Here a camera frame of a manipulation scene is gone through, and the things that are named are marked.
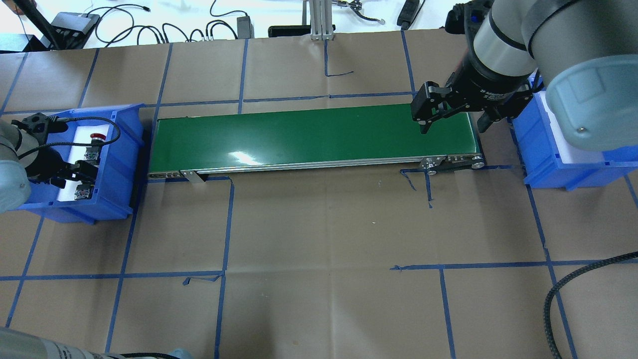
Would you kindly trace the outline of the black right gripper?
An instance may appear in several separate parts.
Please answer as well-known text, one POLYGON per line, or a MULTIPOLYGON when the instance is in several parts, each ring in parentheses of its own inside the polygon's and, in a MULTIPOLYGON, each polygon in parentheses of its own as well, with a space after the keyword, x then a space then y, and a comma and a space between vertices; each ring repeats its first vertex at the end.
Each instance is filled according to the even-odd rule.
POLYGON ((426 134, 439 120, 449 118, 456 108, 484 111, 477 130, 485 133, 492 125, 516 117, 531 100, 525 76, 502 75, 489 69, 474 50, 467 50, 449 77, 446 87, 426 81, 410 103, 412 120, 426 134))

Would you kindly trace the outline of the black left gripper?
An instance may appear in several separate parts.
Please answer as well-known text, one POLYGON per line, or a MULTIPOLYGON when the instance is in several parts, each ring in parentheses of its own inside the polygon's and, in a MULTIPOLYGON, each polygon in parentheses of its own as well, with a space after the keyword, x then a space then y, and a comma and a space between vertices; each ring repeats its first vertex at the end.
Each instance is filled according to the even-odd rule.
POLYGON ((59 120, 58 116, 36 113, 22 121, 12 120, 17 127, 16 154, 20 163, 25 166, 27 178, 35 184, 50 184, 64 189, 67 181, 79 181, 95 184, 99 168, 86 161, 76 161, 70 164, 52 146, 41 148, 36 152, 25 155, 32 149, 46 145, 50 133, 63 133, 68 125, 59 120))

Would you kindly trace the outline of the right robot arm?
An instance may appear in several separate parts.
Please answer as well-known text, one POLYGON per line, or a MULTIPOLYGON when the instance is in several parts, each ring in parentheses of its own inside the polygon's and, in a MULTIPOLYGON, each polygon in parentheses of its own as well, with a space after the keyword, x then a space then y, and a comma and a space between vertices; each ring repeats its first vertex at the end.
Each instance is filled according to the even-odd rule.
POLYGON ((536 91, 570 145, 606 152, 637 144, 635 0, 472 0, 445 30, 468 48, 447 83, 425 82, 412 120, 482 112, 478 131, 519 116, 536 91))

